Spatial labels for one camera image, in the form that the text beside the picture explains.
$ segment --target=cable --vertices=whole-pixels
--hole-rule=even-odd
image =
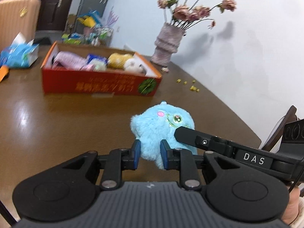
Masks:
[[[304,163],[304,158],[301,160],[300,165]],[[295,181],[293,182],[293,184],[290,186],[289,188],[289,193],[293,190],[293,188],[296,186],[296,184],[299,182],[299,180],[301,179],[301,177],[303,176],[304,173],[304,165],[302,166],[302,170],[300,171],[299,175],[297,176],[297,178],[295,179]]]
[[[14,224],[17,223],[17,221],[14,219],[14,217],[10,214],[10,212],[6,209],[6,207],[3,205],[1,201],[0,201],[0,214],[7,221],[7,223],[10,224],[10,226],[13,226]]]

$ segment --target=human hand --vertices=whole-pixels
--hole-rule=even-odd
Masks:
[[[295,186],[289,194],[289,203],[282,216],[282,221],[287,225],[290,225],[299,214],[299,201],[300,201],[300,189]]]

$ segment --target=green leaf logo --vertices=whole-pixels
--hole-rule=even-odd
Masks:
[[[157,82],[155,79],[146,79],[138,86],[138,92],[142,95],[147,95],[152,93],[155,87],[157,86]]]

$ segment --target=artificial flower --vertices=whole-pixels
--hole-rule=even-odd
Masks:
[[[189,14],[188,21],[197,21],[200,19],[200,14],[196,10],[192,10],[192,12]]]
[[[210,8],[209,7],[196,6],[196,7],[194,7],[193,10],[195,10],[199,13],[200,19],[210,16]]]
[[[187,6],[178,6],[173,11],[174,18],[182,21],[187,21],[189,14],[189,8]]]
[[[168,5],[168,1],[167,0],[158,0],[157,1],[158,7],[165,9]]]
[[[208,28],[209,28],[209,29],[212,29],[212,28],[215,27],[215,25],[216,25],[216,22],[215,22],[215,20],[213,20],[213,21],[211,22],[211,24],[208,26]]]
[[[237,3],[235,2],[235,0],[223,0],[221,7],[223,9],[231,10],[233,12],[237,8],[236,5]]]

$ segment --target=orange object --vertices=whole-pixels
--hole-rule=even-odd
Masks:
[[[81,57],[94,54],[109,58],[113,53],[132,54],[142,61],[147,75],[135,74],[119,69],[104,72],[72,71],[63,67],[52,69],[52,61],[60,51],[69,51]],[[44,93],[113,93],[124,95],[153,96],[162,80],[162,75],[137,52],[104,46],[68,45],[55,42],[45,57],[42,66]]]
[[[0,52],[10,46],[18,33],[29,42],[34,39],[40,0],[0,0]]]
[[[3,78],[9,73],[9,67],[8,66],[1,66],[0,68],[0,82],[3,80]]]

